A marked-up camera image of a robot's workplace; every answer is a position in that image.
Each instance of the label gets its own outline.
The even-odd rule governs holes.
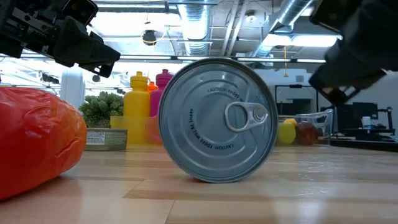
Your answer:
[[[86,144],[90,146],[104,146],[105,132],[88,132]]]
[[[227,89],[224,87],[211,87],[211,88],[207,89],[207,92],[212,92],[212,91],[223,91],[225,93],[229,93],[230,95],[232,95],[233,97],[238,99],[240,102],[243,102],[243,99],[239,96],[239,93],[237,93],[233,90],[230,90],[230,89]]]
[[[195,123],[193,122],[193,109],[191,108],[189,110],[189,126],[191,129],[192,134],[194,135],[194,137],[205,147],[209,148],[209,149],[216,149],[216,150],[227,150],[227,149],[232,149],[234,147],[234,144],[229,144],[226,146],[214,146],[212,143],[204,140],[198,133],[196,127],[195,127]]]
[[[107,132],[105,134],[105,144],[107,146],[114,145],[123,145],[126,143],[127,136],[123,132]]]

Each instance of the pink bottle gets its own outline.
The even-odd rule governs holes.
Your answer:
[[[171,75],[167,69],[163,69],[163,73],[158,74],[156,76],[156,85],[159,87],[159,89],[150,93],[150,116],[151,117],[157,115],[157,112],[159,110],[160,99],[162,97],[164,88],[166,87],[166,85],[168,84],[168,82],[170,81],[170,79],[172,77],[173,77],[173,75]]]

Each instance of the lemon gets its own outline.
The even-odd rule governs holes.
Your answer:
[[[294,118],[289,118],[284,120],[284,123],[290,123],[290,124],[294,124],[294,126],[297,126],[297,121]]]
[[[278,125],[277,142],[279,144],[292,144],[296,138],[296,129],[292,123],[280,123]]]

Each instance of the white bottle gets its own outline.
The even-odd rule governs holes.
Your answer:
[[[371,129],[371,117],[369,116],[362,117],[362,126],[363,129]]]
[[[83,69],[77,66],[62,72],[60,98],[76,109],[85,102],[86,83]]]

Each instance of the yellow squeeze bottle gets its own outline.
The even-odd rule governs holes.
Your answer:
[[[132,91],[124,95],[123,121],[127,129],[128,144],[145,144],[146,121],[149,118],[150,93],[148,78],[142,72],[130,78]]]

